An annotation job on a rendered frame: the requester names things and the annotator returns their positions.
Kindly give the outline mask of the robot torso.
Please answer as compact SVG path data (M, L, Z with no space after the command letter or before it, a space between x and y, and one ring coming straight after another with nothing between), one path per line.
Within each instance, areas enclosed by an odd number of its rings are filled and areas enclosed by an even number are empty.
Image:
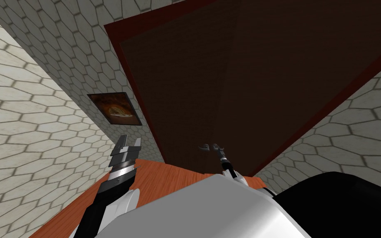
M215 174L118 216L95 238L311 238L265 190Z

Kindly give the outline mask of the dark brown door leaf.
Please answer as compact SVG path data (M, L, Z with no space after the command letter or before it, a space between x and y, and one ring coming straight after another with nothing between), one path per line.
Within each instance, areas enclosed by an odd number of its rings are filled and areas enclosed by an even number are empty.
M163 160L253 176L381 71L381 0L184 0L105 26Z

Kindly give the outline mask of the dark framed orange picture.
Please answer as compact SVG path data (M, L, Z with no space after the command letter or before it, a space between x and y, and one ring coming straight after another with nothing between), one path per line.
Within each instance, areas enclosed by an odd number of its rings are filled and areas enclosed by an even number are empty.
M142 125L126 92L88 94L107 121L112 125Z

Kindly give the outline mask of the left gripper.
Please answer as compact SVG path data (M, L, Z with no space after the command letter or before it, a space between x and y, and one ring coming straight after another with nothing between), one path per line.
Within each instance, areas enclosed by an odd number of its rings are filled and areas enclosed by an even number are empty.
M127 141L127 135L121 135L116 143L116 149L110 154L111 160L108 167L113 167L117 164L136 160L141 150L141 138L137 138L134 146L124 147Z

